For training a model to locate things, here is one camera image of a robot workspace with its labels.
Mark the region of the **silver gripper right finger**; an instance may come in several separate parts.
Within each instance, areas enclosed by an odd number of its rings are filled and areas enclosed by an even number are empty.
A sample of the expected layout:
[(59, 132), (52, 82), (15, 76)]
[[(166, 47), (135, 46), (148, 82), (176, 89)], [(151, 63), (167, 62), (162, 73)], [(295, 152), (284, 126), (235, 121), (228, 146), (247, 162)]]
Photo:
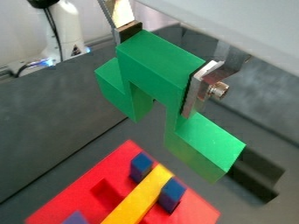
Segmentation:
[(202, 111), (204, 102), (211, 97), (218, 100), (224, 98), (230, 85), (223, 80), (240, 71), (250, 57), (248, 53), (228, 43), (218, 43), (211, 60), (191, 74), (182, 105), (184, 118), (190, 118), (194, 111)]

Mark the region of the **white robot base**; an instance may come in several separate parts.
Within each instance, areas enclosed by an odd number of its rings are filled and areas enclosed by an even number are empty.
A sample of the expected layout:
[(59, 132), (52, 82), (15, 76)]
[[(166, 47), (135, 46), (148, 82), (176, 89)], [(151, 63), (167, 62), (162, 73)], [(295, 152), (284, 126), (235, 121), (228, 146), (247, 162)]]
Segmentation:
[(27, 2), (44, 13), (47, 46), (41, 51), (41, 63), (53, 66), (86, 54), (90, 49), (84, 45), (80, 15), (75, 5), (68, 0)]

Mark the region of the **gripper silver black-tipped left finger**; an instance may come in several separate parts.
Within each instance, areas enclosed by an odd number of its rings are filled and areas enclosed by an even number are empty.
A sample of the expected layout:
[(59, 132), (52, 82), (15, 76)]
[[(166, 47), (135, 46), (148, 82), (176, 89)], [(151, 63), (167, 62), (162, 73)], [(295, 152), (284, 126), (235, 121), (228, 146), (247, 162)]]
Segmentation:
[(143, 23), (136, 21), (130, 0), (98, 0), (111, 26), (116, 44), (120, 45), (142, 30)]

